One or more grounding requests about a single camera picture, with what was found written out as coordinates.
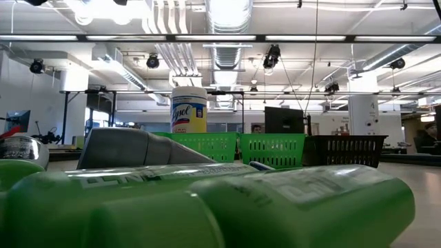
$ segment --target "floor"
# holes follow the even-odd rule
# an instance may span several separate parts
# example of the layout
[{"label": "floor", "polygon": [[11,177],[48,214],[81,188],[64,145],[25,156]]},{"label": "floor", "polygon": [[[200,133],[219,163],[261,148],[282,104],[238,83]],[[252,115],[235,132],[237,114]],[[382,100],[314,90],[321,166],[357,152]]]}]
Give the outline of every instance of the floor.
[{"label": "floor", "polygon": [[[77,163],[54,162],[49,170],[73,170]],[[391,248],[441,247],[441,167],[381,163],[379,170],[401,178],[416,199],[416,219]]]}]

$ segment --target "computer monitor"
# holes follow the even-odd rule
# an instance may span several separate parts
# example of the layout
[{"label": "computer monitor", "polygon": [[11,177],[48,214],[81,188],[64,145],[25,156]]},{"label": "computer monitor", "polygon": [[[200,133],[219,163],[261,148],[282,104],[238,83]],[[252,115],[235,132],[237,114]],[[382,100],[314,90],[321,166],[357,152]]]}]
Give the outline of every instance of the computer monitor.
[{"label": "computer monitor", "polygon": [[9,132],[13,127],[20,127],[20,132],[28,132],[30,110],[6,112],[5,131]]},{"label": "computer monitor", "polygon": [[302,110],[279,107],[265,107],[265,133],[267,134],[304,134]]}]

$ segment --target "white canister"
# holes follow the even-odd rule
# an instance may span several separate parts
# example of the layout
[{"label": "white canister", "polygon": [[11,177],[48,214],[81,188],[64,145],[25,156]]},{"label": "white canister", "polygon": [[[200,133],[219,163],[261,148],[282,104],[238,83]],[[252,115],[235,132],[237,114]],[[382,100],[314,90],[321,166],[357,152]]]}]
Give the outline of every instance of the white canister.
[{"label": "white canister", "polygon": [[172,92],[172,132],[207,131],[207,90],[201,87],[176,87]]}]

